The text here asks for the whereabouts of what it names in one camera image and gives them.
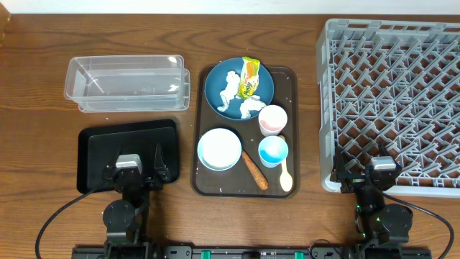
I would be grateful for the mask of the cream plastic spoon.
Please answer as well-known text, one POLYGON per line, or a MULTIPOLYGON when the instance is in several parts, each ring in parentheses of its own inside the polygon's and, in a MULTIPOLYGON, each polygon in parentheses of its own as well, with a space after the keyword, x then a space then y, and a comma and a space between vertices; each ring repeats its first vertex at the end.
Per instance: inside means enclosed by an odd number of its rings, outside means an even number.
POLYGON ((280 174, 280 185, 283 191, 289 192, 292 187, 293 187, 293 177, 290 175, 288 172, 288 165, 287 165, 287 157, 288 157, 288 144, 286 143, 285 137, 282 135, 279 135, 279 138, 281 138, 284 141, 284 145, 282 148, 282 157, 283 160, 281 162, 281 174, 280 174))

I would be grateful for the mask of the light blue cup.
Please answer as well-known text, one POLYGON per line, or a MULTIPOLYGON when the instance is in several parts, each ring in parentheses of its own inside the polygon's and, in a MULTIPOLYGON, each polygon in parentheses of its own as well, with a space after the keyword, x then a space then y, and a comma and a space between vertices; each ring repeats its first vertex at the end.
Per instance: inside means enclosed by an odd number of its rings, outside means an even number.
POLYGON ((280 136, 265 137, 258 146, 259 159, 263 166, 274 168, 287 158, 289 147, 280 136))

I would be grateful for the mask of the pink white cup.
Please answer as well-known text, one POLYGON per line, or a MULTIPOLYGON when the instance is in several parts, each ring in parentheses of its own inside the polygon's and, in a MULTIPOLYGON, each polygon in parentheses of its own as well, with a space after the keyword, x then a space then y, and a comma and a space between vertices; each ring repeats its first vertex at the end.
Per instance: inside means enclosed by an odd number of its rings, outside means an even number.
POLYGON ((279 135, 288 122, 288 116, 282 107, 269 105, 260 111, 258 122, 265 137, 279 135))

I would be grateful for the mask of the dark blue plate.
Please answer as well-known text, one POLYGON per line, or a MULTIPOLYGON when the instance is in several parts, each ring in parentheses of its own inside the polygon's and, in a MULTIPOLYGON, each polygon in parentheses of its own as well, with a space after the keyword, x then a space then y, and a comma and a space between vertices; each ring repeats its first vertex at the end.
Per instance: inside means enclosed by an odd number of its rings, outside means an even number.
MULTIPOLYGON (((233 98, 229 101, 229 107, 226 111, 219 111, 218 108, 224 105, 220 93, 225 90, 228 85, 226 80, 229 72, 234 72, 235 75, 240 76, 244 66, 243 58, 230 58, 222 61, 211 69, 211 72, 206 76, 204 94, 206 100, 212 110, 217 114, 236 121, 248 120, 255 118, 259 111, 249 111, 249 116, 242 119, 240 106, 243 104, 243 99, 233 98)), ((275 85, 273 78, 264 65, 259 66, 259 86, 254 92, 255 96, 260 98, 260 101, 265 104, 270 104, 273 100, 275 93, 275 85)))

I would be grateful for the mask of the white tissue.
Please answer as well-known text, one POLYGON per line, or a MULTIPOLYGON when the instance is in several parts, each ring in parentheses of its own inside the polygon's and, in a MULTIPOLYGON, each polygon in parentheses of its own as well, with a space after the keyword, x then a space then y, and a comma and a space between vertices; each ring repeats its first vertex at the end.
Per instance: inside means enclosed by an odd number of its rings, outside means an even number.
POLYGON ((235 71, 229 71, 226 76, 226 88, 220 92, 220 97, 223 102, 222 106, 217 109, 224 112, 229 108, 230 101, 235 98, 239 90, 240 77, 235 71))
POLYGON ((249 119, 251 111, 259 112, 266 107, 266 103, 260 100, 259 96, 253 95, 243 101, 240 106, 241 119, 249 119))

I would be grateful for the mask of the yellow green snack wrapper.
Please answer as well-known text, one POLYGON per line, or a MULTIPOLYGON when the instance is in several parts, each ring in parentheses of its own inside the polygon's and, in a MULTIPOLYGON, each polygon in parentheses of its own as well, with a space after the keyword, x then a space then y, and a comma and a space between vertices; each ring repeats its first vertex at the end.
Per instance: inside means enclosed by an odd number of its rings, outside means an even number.
POLYGON ((241 70, 237 96, 241 99, 248 99, 259 86, 260 61, 249 57, 243 57, 242 60, 244 64, 241 70))

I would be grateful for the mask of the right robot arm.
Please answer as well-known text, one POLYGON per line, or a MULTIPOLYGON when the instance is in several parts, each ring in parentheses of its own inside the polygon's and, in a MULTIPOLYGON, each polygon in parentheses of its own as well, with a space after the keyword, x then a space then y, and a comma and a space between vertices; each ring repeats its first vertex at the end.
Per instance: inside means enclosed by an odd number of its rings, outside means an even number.
POLYGON ((385 191, 393 187, 401 166, 383 145, 379 155, 359 173, 346 169, 341 149, 335 149, 331 180, 343 194, 355 194, 355 226, 364 240, 345 248, 342 258, 401 258, 401 246, 409 241, 413 212, 402 204, 386 204, 385 191))

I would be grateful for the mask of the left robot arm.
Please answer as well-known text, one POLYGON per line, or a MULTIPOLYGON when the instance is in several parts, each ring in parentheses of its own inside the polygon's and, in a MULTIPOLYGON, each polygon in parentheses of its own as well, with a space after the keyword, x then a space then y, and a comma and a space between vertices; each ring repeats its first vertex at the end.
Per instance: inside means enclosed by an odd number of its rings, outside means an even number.
POLYGON ((102 258, 156 259, 162 251, 147 236, 150 192, 161 191, 171 179, 161 145, 156 145, 153 171, 145 173, 138 154, 118 155, 106 165, 102 179, 122 198, 103 212, 106 241, 102 258))

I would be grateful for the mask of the black waste bin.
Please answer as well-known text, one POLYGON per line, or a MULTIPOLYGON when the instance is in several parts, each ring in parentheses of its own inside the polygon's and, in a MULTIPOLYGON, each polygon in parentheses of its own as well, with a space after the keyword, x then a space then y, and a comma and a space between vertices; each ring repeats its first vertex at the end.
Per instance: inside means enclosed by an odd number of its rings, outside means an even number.
POLYGON ((171 183, 180 175, 176 123, 171 119, 90 127, 78 136, 77 190, 85 194, 102 184, 102 173, 118 155, 138 154, 143 170, 153 166, 156 144, 161 144, 171 183))

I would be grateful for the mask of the grey dishwasher rack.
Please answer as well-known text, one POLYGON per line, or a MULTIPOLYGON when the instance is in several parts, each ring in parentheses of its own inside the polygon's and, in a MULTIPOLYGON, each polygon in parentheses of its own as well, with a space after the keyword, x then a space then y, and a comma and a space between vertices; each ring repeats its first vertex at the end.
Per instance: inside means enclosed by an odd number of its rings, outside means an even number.
POLYGON ((337 150, 360 172, 384 145, 402 170, 393 196, 459 196, 459 26, 330 19, 316 44, 321 185, 337 150))

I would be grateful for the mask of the clear plastic waste bin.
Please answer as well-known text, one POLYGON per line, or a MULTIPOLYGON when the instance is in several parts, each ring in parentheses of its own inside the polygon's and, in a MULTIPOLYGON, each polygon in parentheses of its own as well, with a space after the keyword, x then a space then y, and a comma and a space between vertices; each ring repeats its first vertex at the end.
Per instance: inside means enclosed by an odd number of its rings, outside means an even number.
POLYGON ((82 112, 170 112, 190 105, 180 55, 105 55, 69 62, 64 97, 82 112))

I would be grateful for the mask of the light blue rice bowl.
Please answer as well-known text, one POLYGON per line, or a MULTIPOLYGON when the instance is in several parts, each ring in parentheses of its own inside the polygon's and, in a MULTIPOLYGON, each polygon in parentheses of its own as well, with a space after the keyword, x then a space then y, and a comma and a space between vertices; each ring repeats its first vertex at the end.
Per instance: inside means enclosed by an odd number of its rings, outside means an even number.
POLYGON ((215 128, 201 136, 197 155, 199 161, 208 169, 225 171, 239 161, 242 155, 242 144, 231 130, 215 128))

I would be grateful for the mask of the dark brown serving tray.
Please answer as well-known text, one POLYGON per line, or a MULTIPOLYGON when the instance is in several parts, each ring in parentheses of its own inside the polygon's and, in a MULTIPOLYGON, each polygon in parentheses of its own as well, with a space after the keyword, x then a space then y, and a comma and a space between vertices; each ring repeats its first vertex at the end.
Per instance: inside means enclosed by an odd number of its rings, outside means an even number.
POLYGON ((241 146, 261 170, 269 183, 265 191, 259 188, 243 159, 225 171, 213 171, 205 167, 197 155, 193 156, 190 184, 194 191, 203 196, 251 197, 264 199, 289 199, 296 195, 300 187, 300 144, 298 129, 297 77, 291 69, 284 66, 269 66, 274 81, 272 103, 281 106, 287 112, 287 125, 281 131, 289 153, 287 171, 293 177, 293 187, 283 191, 280 185, 282 167, 266 168, 262 165, 257 152, 260 141, 264 138, 259 130, 256 118, 247 121, 226 119, 218 115, 206 101, 205 81, 213 66, 205 68, 200 74, 198 100, 196 108, 196 126, 194 147, 207 131, 214 128, 226 128, 234 132, 241 141, 241 146))

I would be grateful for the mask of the orange carrot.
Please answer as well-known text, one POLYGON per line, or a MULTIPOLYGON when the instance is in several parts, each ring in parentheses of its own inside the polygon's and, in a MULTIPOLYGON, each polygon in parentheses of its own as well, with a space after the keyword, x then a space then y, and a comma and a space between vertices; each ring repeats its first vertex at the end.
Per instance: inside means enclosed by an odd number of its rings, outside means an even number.
POLYGON ((266 191, 269 188, 269 183, 268 183, 267 179, 265 178, 265 176, 263 175, 263 173, 260 171, 260 169, 258 169, 256 164, 250 158, 250 156, 247 154, 246 151, 243 150, 242 153, 241 153, 241 156, 243 158, 243 161, 244 161, 246 167, 248 168, 249 172, 251 173, 254 181, 258 185, 258 187, 261 190, 266 191))

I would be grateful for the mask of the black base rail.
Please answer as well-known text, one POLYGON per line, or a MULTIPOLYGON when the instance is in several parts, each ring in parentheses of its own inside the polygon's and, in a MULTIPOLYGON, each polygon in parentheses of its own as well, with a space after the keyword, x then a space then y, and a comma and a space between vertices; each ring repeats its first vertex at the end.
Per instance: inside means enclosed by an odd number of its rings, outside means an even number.
POLYGON ((216 248, 169 246, 156 248, 146 253, 138 253, 132 249, 115 250, 106 253, 102 247, 75 247, 72 259, 103 259, 103 258, 157 258, 157 259, 334 259, 358 258, 350 248, 312 247, 307 249, 275 249, 275 248, 216 248))

